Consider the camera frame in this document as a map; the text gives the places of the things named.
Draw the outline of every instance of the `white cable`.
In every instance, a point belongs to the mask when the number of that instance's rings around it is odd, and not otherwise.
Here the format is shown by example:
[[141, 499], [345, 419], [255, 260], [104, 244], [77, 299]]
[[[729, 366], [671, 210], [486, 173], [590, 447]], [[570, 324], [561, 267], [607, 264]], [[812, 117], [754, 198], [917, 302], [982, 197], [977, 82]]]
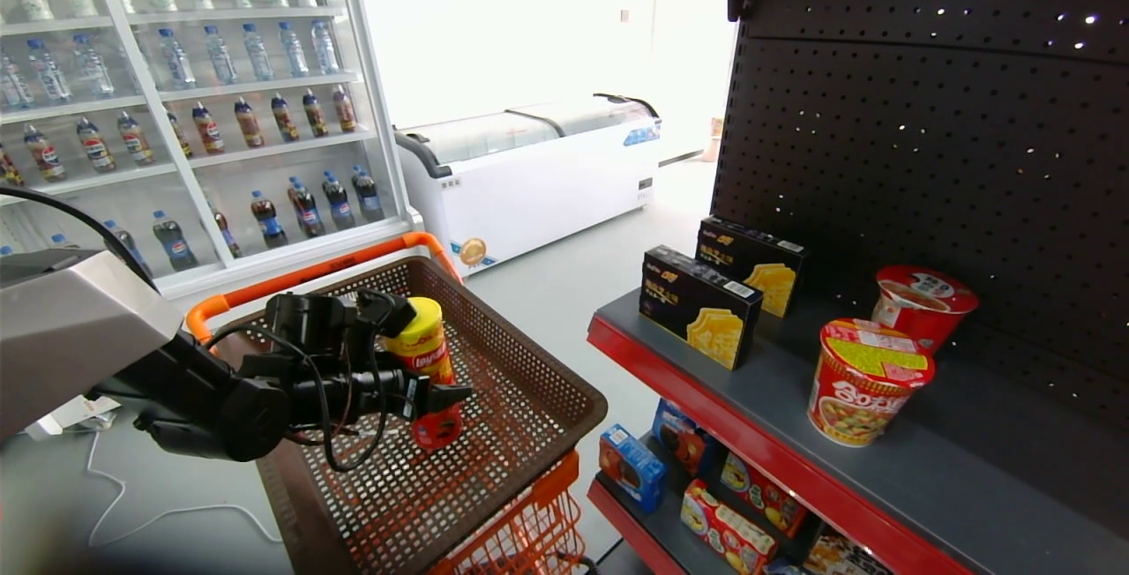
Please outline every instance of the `white cable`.
[[86, 544], [88, 547], [96, 549], [96, 548], [102, 548], [102, 547], [105, 547], [105, 546], [108, 546], [108, 544], [113, 544], [114, 542], [119, 542], [121, 540], [124, 540], [125, 538], [129, 538], [130, 535], [133, 535], [133, 534], [137, 534], [137, 533], [141, 532], [142, 530], [145, 530], [146, 528], [148, 528], [150, 524], [152, 524], [154, 522], [157, 522], [158, 520], [160, 520], [161, 517], [165, 517], [166, 515], [173, 515], [173, 514], [177, 514], [177, 513], [191, 513], [191, 512], [194, 512], [194, 511], [221, 509], [221, 508], [235, 509], [235, 511], [242, 513], [243, 515], [245, 515], [246, 517], [248, 517], [251, 520], [251, 522], [255, 523], [255, 526], [259, 529], [259, 532], [262, 533], [264, 538], [266, 538], [271, 542], [282, 543], [282, 538], [275, 538], [274, 535], [271, 535], [270, 531], [268, 531], [266, 528], [263, 526], [263, 523], [259, 522], [259, 519], [255, 517], [255, 514], [251, 513], [245, 507], [242, 507], [242, 506], [238, 506], [238, 505], [226, 505], [226, 504], [220, 504], [220, 505], [203, 505], [203, 506], [198, 506], [198, 507], [186, 507], [186, 508], [169, 509], [169, 511], [166, 511], [165, 513], [161, 513], [160, 515], [157, 515], [156, 517], [154, 517], [149, 522], [146, 522], [145, 524], [142, 524], [141, 526], [138, 526], [137, 529], [134, 529], [132, 531], [129, 531], [129, 532], [126, 532], [124, 534], [117, 535], [113, 540], [107, 540], [105, 542], [97, 542], [97, 543], [95, 543], [94, 537], [95, 537], [95, 534], [97, 534], [98, 529], [102, 526], [102, 523], [106, 520], [106, 516], [110, 515], [110, 512], [114, 511], [114, 506], [116, 506], [117, 502], [122, 499], [122, 496], [125, 495], [125, 481], [124, 480], [120, 480], [120, 479], [117, 479], [117, 478], [115, 478], [115, 477], [106, 473], [105, 471], [99, 471], [99, 470], [94, 469], [91, 467], [91, 464], [94, 463], [94, 451], [96, 448], [98, 448], [98, 436], [100, 436], [100, 434], [102, 434], [100, 432], [95, 432], [94, 433], [94, 442], [90, 443], [90, 453], [86, 458], [86, 471], [88, 471], [88, 473], [100, 476], [102, 478], [105, 478], [106, 480], [110, 480], [110, 482], [113, 482], [114, 485], [117, 485], [117, 487], [121, 490], [117, 491], [117, 496], [114, 497], [114, 502], [110, 503], [110, 506], [106, 507], [106, 511], [102, 514], [102, 517], [99, 517], [98, 521], [94, 523], [94, 529], [90, 530], [90, 535], [89, 535], [89, 538], [87, 538], [87, 541], [86, 541]]

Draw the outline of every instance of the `gray floor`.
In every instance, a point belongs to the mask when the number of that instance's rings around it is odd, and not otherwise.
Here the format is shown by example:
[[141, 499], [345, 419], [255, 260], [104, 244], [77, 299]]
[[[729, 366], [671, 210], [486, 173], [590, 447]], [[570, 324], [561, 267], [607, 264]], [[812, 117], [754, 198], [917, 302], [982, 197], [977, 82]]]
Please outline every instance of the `gray floor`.
[[[584, 507], [580, 532], [592, 557], [604, 555], [619, 539], [585, 498], [596, 472], [598, 433], [612, 422], [644, 433], [657, 397], [585, 341], [588, 320], [597, 306], [639, 286], [646, 249], [659, 243], [693, 249], [698, 221], [709, 209], [714, 171], [715, 165], [695, 160], [665, 167], [656, 177], [656, 202], [647, 209], [467, 280], [472, 290], [609, 399], [606, 422], [579, 445], [581, 477], [574, 486]], [[159, 556], [163, 573], [290, 572], [282, 546], [268, 541], [234, 511], [170, 515], [111, 547], [86, 549], [90, 529], [117, 494], [113, 482], [82, 471], [91, 438], [65, 435], [35, 443], [20, 436], [0, 448], [0, 573], [64, 573], [80, 559], [97, 559], [102, 568], [93, 569], [98, 572], [148, 572], [138, 563], [147, 556]], [[94, 467], [128, 483], [97, 542], [168, 509], [207, 504], [244, 506], [278, 535], [253, 465], [168, 455], [120, 424], [102, 435]], [[177, 570], [169, 568], [173, 564]]]

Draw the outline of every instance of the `blue box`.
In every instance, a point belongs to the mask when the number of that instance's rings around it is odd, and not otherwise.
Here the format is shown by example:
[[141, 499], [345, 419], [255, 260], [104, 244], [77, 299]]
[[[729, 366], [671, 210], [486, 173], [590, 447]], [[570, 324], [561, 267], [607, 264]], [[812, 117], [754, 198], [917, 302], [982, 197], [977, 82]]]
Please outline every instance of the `blue box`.
[[599, 469], [639, 503], [644, 512], [651, 513], [658, 507], [666, 465], [618, 424], [599, 436]]

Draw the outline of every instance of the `chest freezer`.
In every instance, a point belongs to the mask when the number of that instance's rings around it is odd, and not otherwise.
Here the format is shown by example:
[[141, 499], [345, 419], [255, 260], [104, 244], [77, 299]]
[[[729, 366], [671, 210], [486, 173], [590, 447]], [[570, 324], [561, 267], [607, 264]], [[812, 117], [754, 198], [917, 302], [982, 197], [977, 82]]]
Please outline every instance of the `chest freezer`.
[[465, 275], [649, 203], [662, 119], [596, 94], [396, 130], [408, 199]]

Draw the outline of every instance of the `orange basket handle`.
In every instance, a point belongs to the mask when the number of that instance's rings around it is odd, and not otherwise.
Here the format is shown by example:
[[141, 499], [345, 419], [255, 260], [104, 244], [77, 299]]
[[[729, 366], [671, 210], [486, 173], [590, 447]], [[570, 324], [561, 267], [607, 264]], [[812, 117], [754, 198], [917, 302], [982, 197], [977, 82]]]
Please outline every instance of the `orange basket handle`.
[[455, 270], [455, 265], [450, 262], [450, 259], [443, 250], [443, 245], [439, 244], [439, 241], [431, 234], [412, 232], [395, 239], [367, 246], [340, 258], [333, 258], [332, 260], [318, 262], [317, 264], [312, 264], [309, 267], [298, 269], [297, 271], [285, 273], [259, 284], [253, 284], [238, 290], [233, 290], [231, 293], [213, 295], [196, 304], [191, 311], [189, 311], [189, 314], [185, 317], [185, 324], [189, 326], [189, 331], [191, 331], [196, 339], [200, 341], [209, 341], [209, 339], [211, 339], [211, 331], [208, 330], [208, 320], [217, 315], [221, 315], [236, 306], [242, 306], [243, 304], [261, 299], [268, 295], [274, 295], [275, 293], [280, 293], [288, 288], [294, 288], [299, 284], [326, 277], [327, 275], [335, 273], [342, 269], [348, 269], [349, 267], [355, 267], [362, 262], [384, 258], [387, 254], [411, 249], [412, 246], [427, 246], [431, 251], [431, 256], [435, 258], [440, 265], [443, 265], [444, 270], [447, 270], [447, 273], [455, 278], [455, 281], [462, 284], [463, 278], [458, 277], [458, 271]]

